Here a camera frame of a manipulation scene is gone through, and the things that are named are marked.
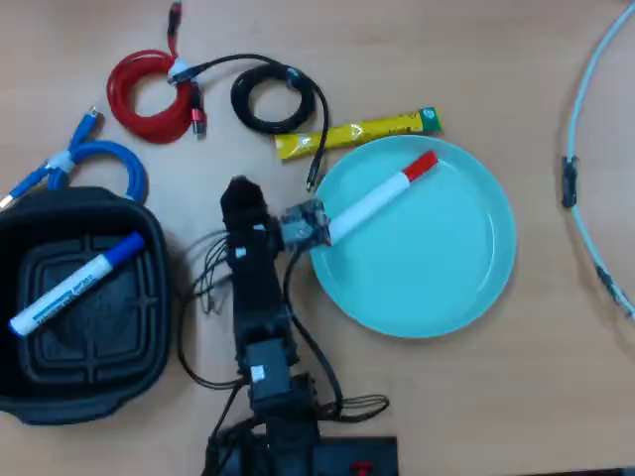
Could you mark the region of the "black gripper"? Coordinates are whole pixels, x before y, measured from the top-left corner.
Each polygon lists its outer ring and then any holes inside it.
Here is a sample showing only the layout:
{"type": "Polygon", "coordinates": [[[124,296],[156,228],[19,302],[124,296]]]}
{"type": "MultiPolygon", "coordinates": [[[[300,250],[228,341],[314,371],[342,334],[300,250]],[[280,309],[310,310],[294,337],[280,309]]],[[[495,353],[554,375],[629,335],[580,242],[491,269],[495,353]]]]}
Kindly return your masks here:
{"type": "Polygon", "coordinates": [[[229,267],[273,265],[284,243],[279,219],[269,213],[261,187],[247,177],[233,178],[220,206],[227,231],[229,267]],[[239,212],[243,207],[247,211],[239,212]]]}

